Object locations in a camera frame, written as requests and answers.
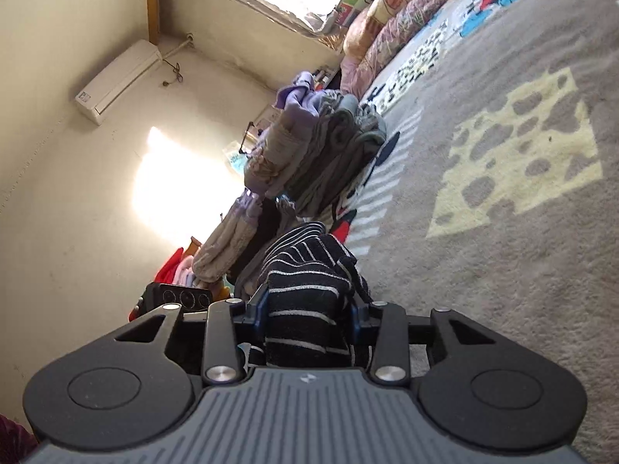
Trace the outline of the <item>navy white striped garment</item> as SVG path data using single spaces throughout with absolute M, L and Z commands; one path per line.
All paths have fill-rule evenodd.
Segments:
M 366 368 L 373 346 L 354 337 L 354 312 L 370 304 L 357 259 L 321 222 L 280 236 L 264 255 L 255 291 L 261 297 L 258 339 L 249 368 Z

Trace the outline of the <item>left folded clothes stack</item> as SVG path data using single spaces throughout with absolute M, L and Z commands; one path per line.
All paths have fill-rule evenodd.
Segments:
M 295 204 L 286 196 L 268 199 L 245 189 L 195 254 L 196 279 L 211 284 L 231 273 L 236 281 L 256 254 L 294 219 Z

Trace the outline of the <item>red folded clothes pile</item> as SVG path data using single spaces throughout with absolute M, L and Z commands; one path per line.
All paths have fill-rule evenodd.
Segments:
M 202 312 L 212 303 L 231 297 L 231 290 L 222 279 L 205 283 L 193 271 L 194 256 L 200 247 L 199 240 L 191 238 L 188 247 L 174 251 L 130 310 L 129 322 L 163 304 L 180 304 L 186 312 Z

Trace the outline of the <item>grey purple folded clothes stack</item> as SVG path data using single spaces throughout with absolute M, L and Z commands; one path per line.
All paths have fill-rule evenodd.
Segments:
M 387 138 L 373 105 L 315 87 L 302 71 L 278 90 L 278 115 L 249 154 L 245 186 L 268 199 L 286 196 L 296 215 L 318 217 L 378 154 Z

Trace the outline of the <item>Mickey Mouse plush blanket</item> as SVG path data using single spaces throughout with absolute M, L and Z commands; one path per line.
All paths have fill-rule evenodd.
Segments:
M 618 459 L 618 0 L 449 0 L 373 83 L 399 137 L 347 243 L 373 295 L 573 372 Z

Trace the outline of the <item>pink floral pillow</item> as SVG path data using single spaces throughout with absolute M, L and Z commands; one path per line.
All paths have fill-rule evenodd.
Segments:
M 379 73 L 448 0 L 411 0 L 381 29 L 361 61 L 344 55 L 340 89 L 363 96 Z

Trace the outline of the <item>window curtain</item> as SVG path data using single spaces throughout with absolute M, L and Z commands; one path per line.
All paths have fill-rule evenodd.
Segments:
M 248 9 L 267 17 L 279 26 L 296 34 L 315 40 L 335 53 L 342 51 L 346 30 L 336 23 L 337 10 L 331 10 L 326 16 L 313 13 L 297 16 L 287 10 L 279 9 L 267 0 L 232 0 Z

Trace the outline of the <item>yellow floral pillow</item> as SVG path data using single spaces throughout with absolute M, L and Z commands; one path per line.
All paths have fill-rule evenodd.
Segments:
M 411 0 L 373 0 L 348 28 L 343 42 L 345 56 L 361 61 L 386 23 Z

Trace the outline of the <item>white wall air conditioner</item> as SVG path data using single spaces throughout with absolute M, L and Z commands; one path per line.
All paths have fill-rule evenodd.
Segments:
M 118 98 L 161 62 L 154 44 L 138 40 L 96 74 L 77 94 L 75 103 L 85 118 L 100 125 Z

